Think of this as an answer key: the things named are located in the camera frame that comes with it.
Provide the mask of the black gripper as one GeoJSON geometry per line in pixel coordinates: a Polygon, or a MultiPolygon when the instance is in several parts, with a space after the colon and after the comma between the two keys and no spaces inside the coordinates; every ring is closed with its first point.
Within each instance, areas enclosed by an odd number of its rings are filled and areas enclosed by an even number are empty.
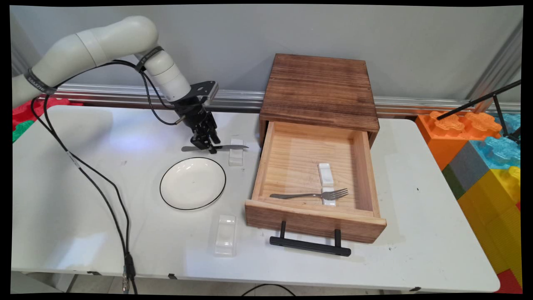
{"type": "Polygon", "coordinates": [[[173,110],[179,116],[178,122],[184,122],[192,129],[192,144],[199,150],[208,150],[211,154],[217,154],[213,144],[220,144],[217,134],[217,124],[211,112],[204,106],[210,101],[209,97],[187,97],[173,101],[173,110]]]}

